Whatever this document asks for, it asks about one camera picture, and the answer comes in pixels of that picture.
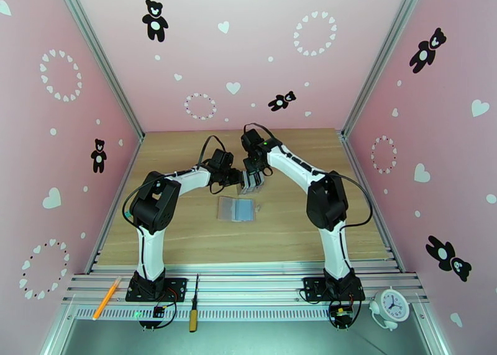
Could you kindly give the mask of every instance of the screwdriver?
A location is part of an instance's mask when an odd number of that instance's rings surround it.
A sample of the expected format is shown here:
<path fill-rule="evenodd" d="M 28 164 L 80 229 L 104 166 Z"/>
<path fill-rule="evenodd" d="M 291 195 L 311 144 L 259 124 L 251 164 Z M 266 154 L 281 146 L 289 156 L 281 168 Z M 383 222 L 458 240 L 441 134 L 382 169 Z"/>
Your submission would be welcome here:
<path fill-rule="evenodd" d="M 195 283 L 195 294 L 191 299 L 191 312 L 190 312 L 190 333 L 197 331 L 197 293 L 198 293 L 198 274 L 197 282 Z"/>

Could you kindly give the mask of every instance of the black mounting plate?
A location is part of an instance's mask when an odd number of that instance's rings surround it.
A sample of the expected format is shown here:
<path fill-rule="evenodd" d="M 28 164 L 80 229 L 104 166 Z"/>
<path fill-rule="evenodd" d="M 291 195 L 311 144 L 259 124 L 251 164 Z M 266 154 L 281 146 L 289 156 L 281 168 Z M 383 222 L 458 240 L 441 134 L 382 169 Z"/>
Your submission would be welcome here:
<path fill-rule="evenodd" d="M 163 279 L 164 287 L 162 289 L 163 293 L 160 294 L 161 302 L 173 302 L 175 296 L 169 291 L 169 288 L 176 292 L 178 296 L 176 302 L 181 303 L 185 301 L 186 283 L 187 278 L 183 277 L 166 277 Z M 133 288 L 130 284 L 128 292 L 126 293 L 126 301 L 128 302 L 153 302 L 157 299 L 150 299 L 150 297 L 143 296 L 139 294 L 138 289 Z"/>
<path fill-rule="evenodd" d="M 326 288 L 326 282 L 324 277 L 305 277 L 302 279 L 304 282 L 303 291 L 306 294 L 306 300 L 308 302 L 317 301 L 331 301 L 331 295 L 328 293 Z"/>

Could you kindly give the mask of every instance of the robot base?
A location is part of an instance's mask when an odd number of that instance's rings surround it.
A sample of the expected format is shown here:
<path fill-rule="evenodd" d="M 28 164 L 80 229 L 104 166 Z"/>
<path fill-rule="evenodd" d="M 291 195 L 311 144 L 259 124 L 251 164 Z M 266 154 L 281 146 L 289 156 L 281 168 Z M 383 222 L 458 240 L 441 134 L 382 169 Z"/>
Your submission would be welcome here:
<path fill-rule="evenodd" d="M 366 296 L 360 279 L 351 270 L 345 277 L 335 279 L 324 271 L 324 277 L 305 277 L 304 292 L 308 302 L 316 301 L 364 301 Z"/>
<path fill-rule="evenodd" d="M 129 282 L 125 300 L 128 302 L 173 302 L 174 297 L 168 289 L 176 292 L 176 302 L 185 301 L 187 278 L 166 278 L 166 269 L 155 279 L 149 281 L 135 271 Z"/>

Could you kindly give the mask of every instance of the black teddy bear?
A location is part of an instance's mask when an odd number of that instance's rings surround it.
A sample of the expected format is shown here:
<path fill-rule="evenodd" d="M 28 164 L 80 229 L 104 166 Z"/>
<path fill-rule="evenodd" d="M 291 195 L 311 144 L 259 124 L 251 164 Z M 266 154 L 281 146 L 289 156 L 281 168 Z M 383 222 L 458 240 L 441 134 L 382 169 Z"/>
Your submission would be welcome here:
<path fill-rule="evenodd" d="M 96 173 L 104 172 L 104 161 L 107 160 L 107 155 L 104 152 L 104 140 L 95 139 L 95 150 L 91 153 L 93 159 L 93 171 Z"/>
<path fill-rule="evenodd" d="M 151 40 L 155 39 L 159 42 L 164 41 L 164 29 L 169 28 L 167 21 L 160 15 L 162 13 L 162 4 L 160 2 L 145 0 L 147 4 L 148 14 L 144 15 L 142 22 L 147 24 L 148 37 Z"/>
<path fill-rule="evenodd" d="M 278 94 L 276 96 L 276 99 L 268 103 L 268 106 L 271 107 L 271 111 L 278 111 L 280 109 L 286 109 L 288 107 L 288 103 L 291 101 L 295 101 L 296 99 L 297 97 L 295 97 L 293 91 L 290 91 L 285 96 Z"/>
<path fill-rule="evenodd" d="M 409 62 L 409 66 L 412 67 L 414 65 L 413 72 L 418 73 L 423 69 L 426 63 L 431 65 L 435 60 L 435 50 L 443 45 L 446 40 L 447 38 L 439 27 L 435 30 L 429 41 L 424 40 L 420 42 L 417 46 L 419 51 L 416 52 Z"/>
<path fill-rule="evenodd" d="M 433 246 L 426 244 L 426 250 L 439 262 L 439 267 L 444 271 L 454 270 L 463 282 L 468 281 L 468 276 L 472 269 L 471 264 L 455 256 L 455 250 L 452 244 L 450 242 L 443 244 L 434 236 L 429 236 L 428 241 L 430 241 Z"/>

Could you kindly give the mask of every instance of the yellow screwdriver handle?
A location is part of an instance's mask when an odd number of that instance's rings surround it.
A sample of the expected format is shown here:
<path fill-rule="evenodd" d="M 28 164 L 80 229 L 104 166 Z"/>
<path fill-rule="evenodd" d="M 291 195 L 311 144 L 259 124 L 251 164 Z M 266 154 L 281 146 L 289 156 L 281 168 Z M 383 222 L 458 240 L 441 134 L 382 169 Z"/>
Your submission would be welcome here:
<path fill-rule="evenodd" d="M 197 331 L 197 310 L 192 309 L 190 312 L 190 333 Z"/>

